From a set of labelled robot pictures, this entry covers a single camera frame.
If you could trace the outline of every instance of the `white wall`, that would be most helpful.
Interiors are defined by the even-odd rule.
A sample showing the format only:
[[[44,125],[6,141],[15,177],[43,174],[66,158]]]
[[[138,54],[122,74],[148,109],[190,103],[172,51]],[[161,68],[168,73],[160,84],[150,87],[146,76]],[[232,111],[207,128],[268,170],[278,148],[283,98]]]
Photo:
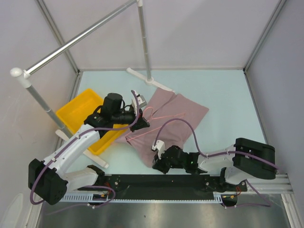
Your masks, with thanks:
[[[304,215],[304,1],[289,0],[249,69],[257,107],[277,163]]]
[[[0,221],[14,197],[23,193],[20,227],[30,206],[29,162],[52,152],[56,126],[11,78],[10,69],[31,66],[57,43],[34,0],[1,1],[0,31]],[[34,74],[31,81],[56,110],[67,102],[74,78],[72,68],[61,56]]]
[[[45,0],[64,39],[127,0]],[[153,68],[245,66],[278,0],[143,0]],[[144,67],[133,5],[71,49],[80,69]]]

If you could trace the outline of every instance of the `pink cloth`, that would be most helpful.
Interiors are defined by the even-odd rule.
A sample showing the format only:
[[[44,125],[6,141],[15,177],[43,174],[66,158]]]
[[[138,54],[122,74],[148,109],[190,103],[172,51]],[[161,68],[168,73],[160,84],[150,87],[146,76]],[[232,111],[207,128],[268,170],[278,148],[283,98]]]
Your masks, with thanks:
[[[173,92],[158,88],[143,112],[143,116],[149,121],[150,127],[133,133],[128,130],[116,139],[116,142],[132,145],[144,164],[152,167],[155,152],[151,151],[151,146],[160,127],[169,119],[182,118],[195,129],[208,111],[208,108],[185,98],[181,94],[176,95]],[[191,135],[191,129],[184,122],[172,121],[164,127],[159,140],[165,142],[166,149],[172,145],[183,148],[184,143]]]

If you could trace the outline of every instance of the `light blue tabletop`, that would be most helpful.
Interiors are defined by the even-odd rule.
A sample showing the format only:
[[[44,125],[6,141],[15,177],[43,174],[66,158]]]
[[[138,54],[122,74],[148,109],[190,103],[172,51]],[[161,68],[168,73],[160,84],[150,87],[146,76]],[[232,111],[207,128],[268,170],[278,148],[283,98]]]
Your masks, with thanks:
[[[154,70],[152,76],[176,93],[210,109],[195,130],[201,151],[223,149],[239,137],[265,143],[243,71]],[[131,89],[147,101],[156,90],[126,71],[85,71],[78,94],[87,88],[93,89],[102,98],[108,93],[119,93],[126,104],[131,103]],[[197,152],[193,136],[185,143],[184,151]],[[127,144],[111,145],[100,157],[109,163],[109,168],[103,169],[108,174],[162,174],[146,167],[136,150]],[[81,155],[69,171],[81,170],[89,164],[96,165]],[[171,169],[168,174],[185,172]]]

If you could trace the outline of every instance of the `yellow plastic container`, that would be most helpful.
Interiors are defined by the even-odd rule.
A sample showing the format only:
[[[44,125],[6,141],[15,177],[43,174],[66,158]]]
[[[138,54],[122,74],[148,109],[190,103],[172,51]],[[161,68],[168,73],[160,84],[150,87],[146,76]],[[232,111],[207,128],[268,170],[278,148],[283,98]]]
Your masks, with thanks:
[[[92,89],[87,89],[65,106],[60,108],[56,114],[59,119],[75,134],[84,120],[93,113],[93,111],[104,103],[104,100],[97,95]],[[114,128],[124,127],[127,125],[115,124]],[[111,142],[122,135],[126,130],[109,131],[99,141],[95,142],[88,149],[92,154],[101,154]]]

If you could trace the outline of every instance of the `gray floor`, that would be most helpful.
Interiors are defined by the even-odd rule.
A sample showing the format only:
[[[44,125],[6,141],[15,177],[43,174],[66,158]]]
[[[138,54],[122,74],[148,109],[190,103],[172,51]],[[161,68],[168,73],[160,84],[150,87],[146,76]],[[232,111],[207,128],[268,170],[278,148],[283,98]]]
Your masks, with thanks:
[[[271,208],[224,209],[219,204],[111,203],[104,208],[79,206],[46,215],[71,203],[44,205],[38,228],[288,228],[280,195],[270,197]],[[240,203],[262,202],[243,195]]]

